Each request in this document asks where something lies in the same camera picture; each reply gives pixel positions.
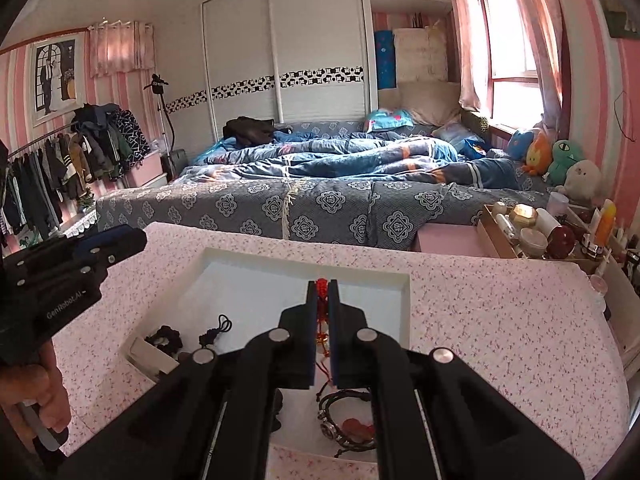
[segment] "blue comforter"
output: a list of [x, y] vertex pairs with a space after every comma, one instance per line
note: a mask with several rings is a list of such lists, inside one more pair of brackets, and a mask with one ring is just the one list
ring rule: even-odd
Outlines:
[[366, 178], [520, 189], [511, 161], [482, 158], [462, 162], [448, 142], [432, 137], [402, 136], [399, 140], [390, 140], [389, 137], [344, 139], [336, 136], [233, 152], [217, 146], [209, 150], [208, 155], [199, 157], [215, 161], [214, 164], [187, 168], [179, 182], [283, 177]]
[[[330, 146], [338, 146], [339, 142], [328, 142], [328, 141], [340, 141], [340, 140], [352, 140], [352, 139], [359, 139], [359, 140], [403, 140], [406, 139], [407, 136], [404, 134], [398, 134], [396, 132], [372, 132], [370, 134], [364, 134], [362, 132], [353, 132], [350, 134], [331, 134], [331, 135], [319, 135], [319, 134], [315, 134], [313, 132], [295, 132], [293, 134], [286, 134], [284, 132], [274, 132], [273, 134], [273, 144], [265, 144], [263, 146], [257, 146], [255, 148], [244, 148], [244, 149], [240, 149], [238, 150], [238, 148], [236, 147], [236, 138], [235, 137], [231, 137], [229, 139], [223, 139], [223, 140], [219, 140], [217, 143], [215, 143], [211, 148], [209, 148], [206, 152], [201, 153], [199, 156], [197, 156], [194, 160], [191, 161], [191, 163], [194, 166], [205, 166], [207, 164], [239, 164], [240, 162], [253, 162], [255, 160], [260, 160], [261, 158], [264, 158], [265, 156], [277, 156], [277, 155], [284, 155], [285, 153], [293, 153], [295, 150], [297, 150], [297, 148], [295, 147], [295, 143], [299, 143], [299, 142], [305, 142], [306, 140], [319, 140], [321, 142], [315, 143], [313, 145], [312, 148], [312, 152], [313, 150], [318, 150], [318, 153], [354, 153], [354, 152], [350, 152], [348, 151], [341, 151], [341, 152], [332, 152], [330, 150]], [[273, 148], [276, 147], [282, 147], [283, 145], [285, 146], [290, 146], [290, 148], [288, 149], [289, 151], [284, 151], [282, 153], [276, 153], [276, 151], [270, 151]], [[351, 149], [356, 150], [357, 149], [357, 142], [354, 143], [347, 143], [348, 146], [351, 147]], [[360, 151], [364, 151], [364, 150], [370, 150], [371, 148], [376, 148], [379, 145], [375, 145], [374, 143], [363, 143], [360, 144], [360, 146], [362, 146], [362, 149]], [[232, 161], [231, 159], [224, 159], [224, 156], [227, 153], [237, 153], [237, 152], [242, 152], [242, 155], [238, 155], [238, 159], [234, 161]], [[249, 156], [248, 158], [242, 159], [241, 157], [244, 156], [247, 153], [255, 153], [257, 155], [253, 156], [253, 159], [251, 159], [251, 156]]]

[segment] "wardrobe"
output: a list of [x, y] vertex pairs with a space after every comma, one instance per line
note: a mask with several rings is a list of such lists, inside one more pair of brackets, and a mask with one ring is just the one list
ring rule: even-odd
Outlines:
[[219, 136], [238, 116], [278, 123], [368, 112], [363, 0], [209, 0], [202, 12]]

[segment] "white stuffed toy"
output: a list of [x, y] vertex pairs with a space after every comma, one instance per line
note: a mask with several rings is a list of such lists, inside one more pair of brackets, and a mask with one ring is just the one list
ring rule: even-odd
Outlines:
[[601, 181], [599, 168], [590, 160], [581, 160], [567, 170], [564, 186], [557, 186], [556, 191], [576, 202], [590, 202]]

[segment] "pink box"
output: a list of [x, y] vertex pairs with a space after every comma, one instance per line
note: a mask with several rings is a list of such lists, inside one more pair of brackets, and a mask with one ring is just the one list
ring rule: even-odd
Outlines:
[[126, 174], [127, 187], [144, 186], [147, 182], [162, 175], [162, 173], [164, 172], [160, 163], [160, 152], [151, 152]]
[[425, 224], [416, 233], [411, 250], [452, 256], [489, 256], [476, 228], [471, 225]]

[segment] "pink curtain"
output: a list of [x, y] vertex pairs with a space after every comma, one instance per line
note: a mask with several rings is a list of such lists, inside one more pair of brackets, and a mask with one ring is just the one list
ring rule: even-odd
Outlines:
[[116, 22], [91, 27], [91, 76], [154, 68], [154, 29], [148, 23]]
[[560, 53], [562, 11], [559, 0], [517, 0], [538, 69], [544, 105], [543, 122], [559, 129], [562, 105]]
[[460, 50], [460, 105], [487, 114], [489, 52], [480, 0], [453, 0]]

